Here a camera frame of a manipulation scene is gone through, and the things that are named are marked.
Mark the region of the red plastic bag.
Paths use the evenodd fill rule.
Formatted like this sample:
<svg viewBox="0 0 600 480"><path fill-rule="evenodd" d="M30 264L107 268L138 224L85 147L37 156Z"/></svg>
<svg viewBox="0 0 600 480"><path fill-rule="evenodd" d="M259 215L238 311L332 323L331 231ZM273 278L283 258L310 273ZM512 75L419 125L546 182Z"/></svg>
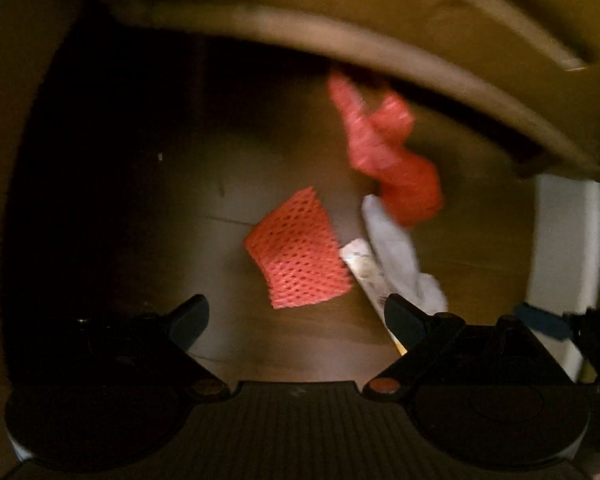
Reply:
<svg viewBox="0 0 600 480"><path fill-rule="evenodd" d="M327 91L347 133L350 165L378 182L388 214L407 229L434 218L443 206L439 173L428 158L406 147L415 116L402 96L385 88L372 110L340 72L330 73Z"/></svg>

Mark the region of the red foam fruit net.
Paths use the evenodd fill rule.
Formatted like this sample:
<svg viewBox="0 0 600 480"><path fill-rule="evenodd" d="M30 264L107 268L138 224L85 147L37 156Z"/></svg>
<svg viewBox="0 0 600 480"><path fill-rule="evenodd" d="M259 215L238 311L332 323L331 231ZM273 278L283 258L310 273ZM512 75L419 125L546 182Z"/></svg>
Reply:
<svg viewBox="0 0 600 480"><path fill-rule="evenodd" d="M321 304L350 292L335 231L312 186L269 212L244 245L268 285L274 309Z"/></svg>

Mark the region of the oat latte sachet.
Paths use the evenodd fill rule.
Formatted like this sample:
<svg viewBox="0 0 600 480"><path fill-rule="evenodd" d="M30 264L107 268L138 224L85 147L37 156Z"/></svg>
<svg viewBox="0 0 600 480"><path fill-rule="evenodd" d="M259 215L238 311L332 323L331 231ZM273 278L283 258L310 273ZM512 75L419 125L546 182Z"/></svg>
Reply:
<svg viewBox="0 0 600 480"><path fill-rule="evenodd" d="M347 266L355 281L361 286L362 291L370 300L375 312L379 316L382 325L385 326L396 350L400 356L404 356L406 349L398 338L388 329L385 320L385 302L391 294L391 288L382 274L381 268L377 263L370 243L364 238L356 238L350 243L345 244L339 249L339 255Z"/></svg>

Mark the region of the wooden nightstand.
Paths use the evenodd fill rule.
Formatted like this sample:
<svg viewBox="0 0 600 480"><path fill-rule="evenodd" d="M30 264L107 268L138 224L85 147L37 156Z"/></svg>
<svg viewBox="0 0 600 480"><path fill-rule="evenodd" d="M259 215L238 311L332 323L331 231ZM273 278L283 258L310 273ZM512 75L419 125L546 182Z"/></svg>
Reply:
<svg viewBox="0 0 600 480"><path fill-rule="evenodd" d="M130 23L327 56L460 102L600 179L600 0L102 0Z"/></svg>

